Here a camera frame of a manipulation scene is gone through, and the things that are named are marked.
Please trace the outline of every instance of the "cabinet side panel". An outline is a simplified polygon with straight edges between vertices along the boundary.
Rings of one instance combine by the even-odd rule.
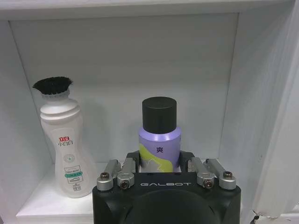
[[[220,161],[242,188],[243,223],[252,203],[288,75],[281,70],[293,2],[240,13]]]
[[[12,222],[52,164],[11,34],[0,22],[0,215]]]

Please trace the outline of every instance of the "screw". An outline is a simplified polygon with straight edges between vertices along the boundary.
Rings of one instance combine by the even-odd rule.
[[[122,181],[121,184],[120,184],[120,188],[121,188],[122,190],[126,190],[126,189],[128,189],[129,186],[130,186],[130,183],[129,183],[129,181],[127,181],[127,180]]]
[[[204,180],[204,187],[206,189],[211,189],[213,187],[213,182],[211,180]]]
[[[107,172],[101,173],[100,178],[102,180],[108,180],[109,179],[109,173],[107,173]]]
[[[232,178],[233,177],[233,173],[229,172],[229,171],[224,171],[223,172],[223,177]]]

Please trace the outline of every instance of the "white wall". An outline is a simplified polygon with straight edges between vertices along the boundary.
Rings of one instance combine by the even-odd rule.
[[[11,27],[30,86],[50,76],[74,81],[85,142],[97,161],[107,161],[138,149],[141,102],[157,95],[178,101],[182,149],[218,157],[236,24],[237,14],[202,14]],[[43,100],[33,96],[39,110]]]

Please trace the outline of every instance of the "purple spray can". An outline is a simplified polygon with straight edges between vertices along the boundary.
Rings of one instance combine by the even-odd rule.
[[[177,127],[177,102],[169,97],[151,97],[142,102],[143,127],[139,152],[144,172],[176,172],[181,142]]]

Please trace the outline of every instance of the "black plastic housing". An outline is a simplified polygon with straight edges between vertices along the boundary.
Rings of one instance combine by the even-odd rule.
[[[129,153],[139,161],[139,153]],[[239,224],[241,190],[224,190],[218,180],[211,190],[187,172],[192,153],[180,154],[181,173],[135,173],[135,184],[105,192],[93,189],[94,224]]]

